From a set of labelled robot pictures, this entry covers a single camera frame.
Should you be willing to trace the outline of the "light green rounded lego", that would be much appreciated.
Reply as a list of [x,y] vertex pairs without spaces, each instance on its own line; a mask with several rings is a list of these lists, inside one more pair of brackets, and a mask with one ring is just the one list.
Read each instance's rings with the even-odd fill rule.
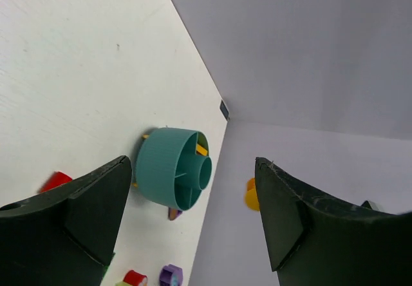
[[124,281],[120,281],[120,282],[116,283],[115,286],[132,286],[132,285],[130,285],[130,284],[124,282]]

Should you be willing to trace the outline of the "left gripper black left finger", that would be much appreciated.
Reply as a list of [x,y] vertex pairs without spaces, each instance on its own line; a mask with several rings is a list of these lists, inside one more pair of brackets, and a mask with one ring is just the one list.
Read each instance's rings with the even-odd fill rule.
[[1,208],[1,285],[100,285],[131,185],[120,156]]

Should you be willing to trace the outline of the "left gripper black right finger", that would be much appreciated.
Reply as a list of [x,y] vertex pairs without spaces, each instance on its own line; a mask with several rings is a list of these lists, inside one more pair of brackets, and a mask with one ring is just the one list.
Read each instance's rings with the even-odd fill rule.
[[389,214],[255,164],[270,266],[281,285],[410,285],[411,213]]

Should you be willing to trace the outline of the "yellow rounded lego brick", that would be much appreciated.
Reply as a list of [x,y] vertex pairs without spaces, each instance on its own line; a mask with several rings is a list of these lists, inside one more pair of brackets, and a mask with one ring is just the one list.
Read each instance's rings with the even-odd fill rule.
[[257,196],[257,191],[256,191],[256,185],[255,185],[255,178],[251,178],[247,182],[247,188],[245,191],[245,196],[244,196],[244,202],[246,206],[253,210],[253,211],[259,211],[259,201],[258,201],[258,196]]

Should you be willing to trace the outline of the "red flower lego piece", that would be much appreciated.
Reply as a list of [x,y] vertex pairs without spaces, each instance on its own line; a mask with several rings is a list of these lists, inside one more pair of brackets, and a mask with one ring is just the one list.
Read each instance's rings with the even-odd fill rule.
[[124,276],[123,282],[131,286],[146,286],[148,278],[144,274],[130,270]]

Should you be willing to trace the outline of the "small purple lego brick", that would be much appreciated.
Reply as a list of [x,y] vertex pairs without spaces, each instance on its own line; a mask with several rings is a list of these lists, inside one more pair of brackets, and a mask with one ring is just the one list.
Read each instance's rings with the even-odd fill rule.
[[168,219],[170,221],[173,221],[177,219],[180,215],[182,214],[181,210],[174,209],[174,208],[168,208]]

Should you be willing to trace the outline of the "red curved lego brick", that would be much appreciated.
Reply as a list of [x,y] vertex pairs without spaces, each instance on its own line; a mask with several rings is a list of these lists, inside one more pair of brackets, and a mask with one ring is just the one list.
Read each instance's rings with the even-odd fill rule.
[[51,189],[54,189],[56,187],[59,187],[71,181],[72,181],[72,177],[68,176],[67,174],[63,172],[55,171],[49,177],[49,179],[47,179],[47,181],[42,185],[42,187],[39,190],[39,193],[49,191]]

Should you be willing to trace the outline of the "purple paw lego piece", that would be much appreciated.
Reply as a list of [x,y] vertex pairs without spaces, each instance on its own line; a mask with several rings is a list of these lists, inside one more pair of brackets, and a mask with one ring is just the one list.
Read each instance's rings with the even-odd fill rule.
[[160,286],[182,286],[183,270],[180,267],[169,264],[163,266],[159,275]]

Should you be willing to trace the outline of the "right corner label sticker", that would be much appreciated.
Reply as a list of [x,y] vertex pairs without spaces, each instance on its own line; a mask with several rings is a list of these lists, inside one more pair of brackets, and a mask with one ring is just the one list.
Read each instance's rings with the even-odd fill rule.
[[229,117],[229,110],[226,106],[226,104],[224,103],[223,100],[221,100],[220,102],[220,111],[223,115],[223,117],[225,118],[226,121],[229,121],[230,117]]

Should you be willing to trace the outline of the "teal round divided container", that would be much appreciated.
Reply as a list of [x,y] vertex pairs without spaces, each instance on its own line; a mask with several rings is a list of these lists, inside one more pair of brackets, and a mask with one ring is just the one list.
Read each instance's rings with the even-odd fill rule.
[[143,140],[135,175],[142,196],[154,203],[187,211],[199,199],[212,174],[210,156],[196,153],[196,144],[209,148],[201,131],[158,128]]

